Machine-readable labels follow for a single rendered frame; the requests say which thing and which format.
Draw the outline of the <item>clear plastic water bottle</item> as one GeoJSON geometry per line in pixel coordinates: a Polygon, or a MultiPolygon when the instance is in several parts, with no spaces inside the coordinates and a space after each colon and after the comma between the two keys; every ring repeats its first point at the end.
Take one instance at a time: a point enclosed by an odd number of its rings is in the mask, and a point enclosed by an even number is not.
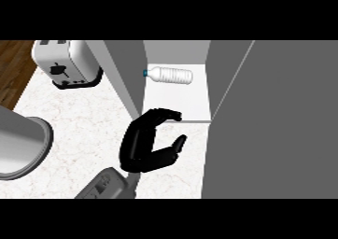
{"type": "Polygon", "coordinates": [[[159,83],[174,83],[189,85],[193,81],[193,72],[186,69],[155,66],[143,70],[143,75],[159,83]]]}

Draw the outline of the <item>grey round pot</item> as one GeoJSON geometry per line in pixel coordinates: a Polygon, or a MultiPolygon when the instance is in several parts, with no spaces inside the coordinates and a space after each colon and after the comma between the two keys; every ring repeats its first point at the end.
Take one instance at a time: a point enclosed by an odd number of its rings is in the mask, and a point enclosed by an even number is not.
{"type": "Polygon", "coordinates": [[[53,146],[53,126],[0,105],[0,180],[25,176],[44,161],[53,146]]]}

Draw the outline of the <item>grey cabinet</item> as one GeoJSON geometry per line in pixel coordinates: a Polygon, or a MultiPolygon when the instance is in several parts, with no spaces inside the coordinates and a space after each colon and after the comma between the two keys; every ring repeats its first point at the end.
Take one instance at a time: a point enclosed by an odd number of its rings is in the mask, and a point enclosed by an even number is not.
{"type": "Polygon", "coordinates": [[[90,40],[87,44],[133,118],[161,107],[177,110],[186,123],[214,120],[251,40],[90,40]],[[193,82],[155,82],[143,71],[158,66],[190,70],[193,82]]]}

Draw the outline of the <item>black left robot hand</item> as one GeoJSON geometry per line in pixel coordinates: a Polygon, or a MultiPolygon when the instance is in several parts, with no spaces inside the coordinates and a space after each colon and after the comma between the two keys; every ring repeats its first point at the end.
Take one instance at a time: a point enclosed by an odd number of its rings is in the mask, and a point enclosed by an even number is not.
{"type": "Polygon", "coordinates": [[[171,166],[180,156],[187,136],[183,134],[173,145],[153,150],[156,127],[167,120],[181,121],[181,113],[153,108],[131,122],[119,147],[119,166],[128,173],[147,173],[171,166]]]}

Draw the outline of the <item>white toaster with black base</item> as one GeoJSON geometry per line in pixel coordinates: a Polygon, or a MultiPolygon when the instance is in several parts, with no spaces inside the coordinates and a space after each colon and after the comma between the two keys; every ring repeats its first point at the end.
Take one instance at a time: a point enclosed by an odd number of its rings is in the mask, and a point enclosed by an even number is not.
{"type": "Polygon", "coordinates": [[[103,70],[84,40],[35,40],[31,58],[59,90],[99,84],[103,70]]]}

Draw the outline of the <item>dark grey cabinet door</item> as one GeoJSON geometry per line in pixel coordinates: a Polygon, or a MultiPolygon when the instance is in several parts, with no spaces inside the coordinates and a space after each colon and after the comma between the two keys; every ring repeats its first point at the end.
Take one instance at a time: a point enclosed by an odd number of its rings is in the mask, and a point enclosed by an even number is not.
{"type": "Polygon", "coordinates": [[[338,41],[258,41],[209,126],[205,198],[338,198],[338,41]]]}

